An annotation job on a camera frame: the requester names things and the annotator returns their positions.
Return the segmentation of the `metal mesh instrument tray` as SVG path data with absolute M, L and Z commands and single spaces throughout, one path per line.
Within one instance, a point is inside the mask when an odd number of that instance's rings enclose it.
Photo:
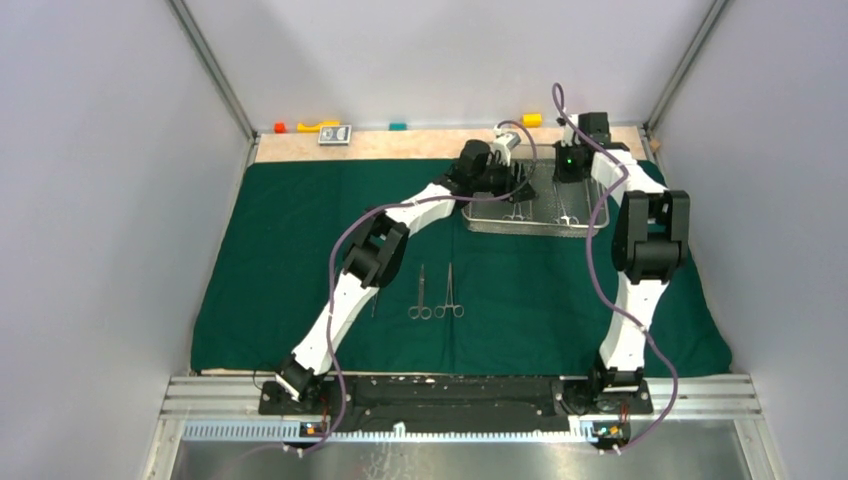
M 525 169 L 532 174 L 530 184 L 537 192 L 537 198 L 527 201 L 532 205 L 530 221 L 505 221 L 502 216 L 512 210 L 512 203 L 474 202 L 462 210 L 462 217 L 468 230 L 479 233 L 549 236 L 566 238 L 584 238 L 587 233 L 591 212 L 598 203 L 604 187 L 592 178 L 580 183 L 559 183 L 559 191 L 571 215 L 579 222 L 568 227 L 556 222 L 559 218 L 558 206 L 554 197 L 552 182 L 555 169 L 554 149 L 550 145 L 537 148 L 538 161 L 533 163 L 532 148 L 519 145 L 512 151 L 512 161 L 524 163 Z

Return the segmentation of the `ring-handled forceps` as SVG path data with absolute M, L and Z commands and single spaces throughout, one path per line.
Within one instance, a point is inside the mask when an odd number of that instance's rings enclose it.
M 566 225 L 568 227 L 576 226 L 579 222 L 579 219 L 569 213 L 568 209 L 566 208 L 565 202 L 562 199 L 558 185 L 558 182 L 552 182 L 553 193 L 557 202 L 559 213 L 559 218 L 556 220 L 556 222 L 560 225 Z
M 461 318 L 464 314 L 464 306 L 457 303 L 455 299 L 454 269 L 453 263 L 450 262 L 448 264 L 448 271 L 446 275 L 445 298 L 441 305 L 437 305 L 434 308 L 434 316 L 436 318 L 445 318 L 450 315 L 452 317 Z

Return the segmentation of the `surgical scissors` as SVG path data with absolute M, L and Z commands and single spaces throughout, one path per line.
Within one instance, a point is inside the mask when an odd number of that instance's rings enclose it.
M 433 310 L 426 305 L 426 270 L 425 266 L 421 265 L 417 280 L 416 300 L 415 303 L 408 308 L 408 316 L 413 320 L 429 320 L 433 316 Z

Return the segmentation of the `surgical forceps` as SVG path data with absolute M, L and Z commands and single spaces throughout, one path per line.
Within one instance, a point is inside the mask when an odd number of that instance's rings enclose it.
M 532 205 L 529 202 L 516 202 L 512 210 L 502 216 L 505 221 L 524 222 L 532 219 Z

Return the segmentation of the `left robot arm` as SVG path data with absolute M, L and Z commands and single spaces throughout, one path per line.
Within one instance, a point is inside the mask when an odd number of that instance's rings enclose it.
M 366 303 L 396 277 L 409 239 L 469 202 L 521 202 L 534 198 L 523 165 L 512 160 L 515 132 L 491 142 L 472 139 L 459 157 L 420 192 L 375 207 L 336 241 L 328 261 L 328 301 L 306 336 L 275 373 L 283 401 L 297 413 L 319 404 L 319 380 L 335 364 L 335 351 Z

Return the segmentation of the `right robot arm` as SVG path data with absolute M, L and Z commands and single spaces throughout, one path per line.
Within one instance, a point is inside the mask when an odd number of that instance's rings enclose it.
M 618 290 L 606 337 L 586 385 L 589 404 L 612 412 L 641 385 L 645 341 L 656 307 L 674 274 L 689 257 L 691 197 L 654 180 L 626 145 L 611 139 L 606 114 L 557 120 L 555 178 L 592 179 L 602 188 L 598 204 L 618 206 L 611 258 Z

